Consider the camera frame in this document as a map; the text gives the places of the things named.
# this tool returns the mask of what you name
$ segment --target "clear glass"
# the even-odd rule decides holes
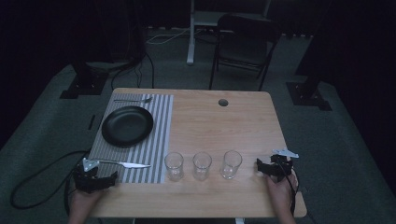
[[[209,168],[212,164],[212,158],[206,152],[199,152],[195,154],[192,159],[194,162],[193,176],[197,180],[206,180],[209,176]]]
[[[242,156],[237,151],[228,151],[224,154],[223,163],[220,168],[220,174],[226,179],[232,179],[239,166],[242,164]]]
[[[183,178],[183,156],[178,152],[171,152],[165,157],[167,176],[172,181]]]

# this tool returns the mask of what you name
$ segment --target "striped placemat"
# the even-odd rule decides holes
[[[114,103],[115,99],[141,100],[149,97],[153,97],[153,100],[148,104]],[[89,159],[127,161],[151,165],[151,167],[144,169],[126,169],[117,164],[100,163],[99,177],[109,176],[118,171],[119,177],[117,180],[120,183],[163,183],[165,174],[163,158],[168,151],[173,95],[113,93],[102,123],[111,112],[127,105],[141,106],[151,113],[154,126],[150,135],[132,147],[115,147],[103,138],[101,124],[93,142]]]

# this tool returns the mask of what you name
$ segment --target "dark background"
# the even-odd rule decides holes
[[[264,5],[196,2],[196,9],[254,13]],[[297,75],[334,85],[393,192],[395,9],[390,0],[274,0],[268,14],[289,37],[315,36]],[[139,32],[137,26],[189,27],[190,1],[7,0],[0,17],[2,147],[63,67],[133,57],[139,40],[128,34]],[[131,54],[123,52],[128,38]]]

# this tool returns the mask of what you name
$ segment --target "black chair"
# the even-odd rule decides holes
[[[274,48],[282,35],[279,27],[265,19],[225,14],[218,21],[217,35],[209,89],[212,89],[215,68],[219,71],[219,64],[223,64],[258,71],[257,78],[262,76],[261,91]]]

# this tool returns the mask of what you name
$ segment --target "gray carpet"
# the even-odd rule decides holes
[[[177,33],[179,31],[156,31]],[[188,38],[175,38],[160,45],[147,45],[155,66],[155,88],[206,90],[214,45],[213,36],[199,34],[195,63],[186,65]],[[307,209],[319,224],[396,223],[396,201],[379,173],[358,130],[333,86],[320,83],[319,90],[332,111],[292,104],[286,82],[304,82],[294,75],[309,40],[282,37],[264,82],[274,100],[288,148],[300,155],[295,169],[300,177]],[[97,67],[114,64],[93,63]],[[141,88],[151,87],[151,65],[142,62]],[[139,69],[125,71],[114,87],[136,87]],[[59,99],[75,73],[67,66],[57,74],[36,101],[29,115],[0,151],[0,223],[66,223],[63,188],[46,203],[28,210],[10,206],[9,195],[26,176],[75,150],[87,150],[93,143],[107,100],[111,94],[110,75],[101,95],[81,95],[74,100]],[[255,91],[259,82],[249,71],[220,67],[214,90]],[[37,203],[50,194],[72,169],[80,155],[52,166],[29,182],[16,197],[18,204]],[[103,218],[103,223],[132,223],[131,219]],[[298,223],[314,223],[309,216]],[[89,223],[98,223],[91,218]],[[248,218],[246,223],[276,223],[274,218]]]

